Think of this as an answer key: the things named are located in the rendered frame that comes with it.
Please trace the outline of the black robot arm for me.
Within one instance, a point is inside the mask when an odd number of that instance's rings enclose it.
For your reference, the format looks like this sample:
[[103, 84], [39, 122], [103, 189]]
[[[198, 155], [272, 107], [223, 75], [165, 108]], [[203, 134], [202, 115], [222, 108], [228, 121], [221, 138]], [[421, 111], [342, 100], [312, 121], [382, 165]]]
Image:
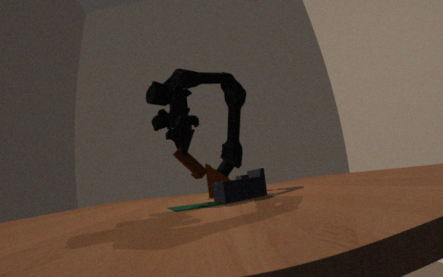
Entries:
[[[222, 144], [222, 163], [217, 172], [228, 178], [233, 168], [242, 165], [242, 146], [239, 141], [240, 136], [240, 114], [241, 107], [245, 104], [246, 91], [234, 79], [231, 73], [227, 72], [195, 72], [185, 69], [176, 69], [172, 76], [164, 83], [153, 81], [146, 92], [146, 102], [148, 104], [169, 106], [176, 104], [187, 105], [187, 96], [192, 93], [188, 88], [196, 87], [200, 84], [220, 83], [224, 92], [225, 102], [228, 110], [228, 130], [227, 141]], [[175, 90], [174, 90], [175, 89]], [[164, 109], [159, 110], [158, 115], [153, 117], [152, 126], [155, 131], [167, 127], [176, 121], [175, 114], [170, 110], [167, 113]]]

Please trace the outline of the orange l-shaped part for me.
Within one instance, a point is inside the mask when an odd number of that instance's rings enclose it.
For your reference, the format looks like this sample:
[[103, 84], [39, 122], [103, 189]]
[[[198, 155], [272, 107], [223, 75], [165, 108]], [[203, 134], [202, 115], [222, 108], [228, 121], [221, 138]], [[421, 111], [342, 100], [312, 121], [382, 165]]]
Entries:
[[182, 164], [184, 164], [192, 173], [191, 175], [195, 179], [201, 179], [207, 172], [207, 170], [197, 161], [195, 160], [189, 152], [187, 156], [183, 156], [181, 152], [181, 147], [173, 154]]

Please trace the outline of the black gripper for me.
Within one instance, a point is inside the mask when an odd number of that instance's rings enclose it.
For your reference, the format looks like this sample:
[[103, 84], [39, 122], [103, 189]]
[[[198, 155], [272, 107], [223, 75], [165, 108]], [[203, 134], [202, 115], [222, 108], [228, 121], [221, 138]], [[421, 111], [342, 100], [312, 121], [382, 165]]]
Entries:
[[199, 125], [199, 119], [196, 115], [188, 115], [190, 108], [185, 104], [176, 104], [170, 106], [170, 110], [175, 114], [176, 121], [170, 124], [170, 128], [166, 132], [166, 139], [174, 141], [176, 148], [181, 147], [183, 156], [187, 156], [188, 147], [192, 139], [194, 129], [191, 125], [197, 127]]

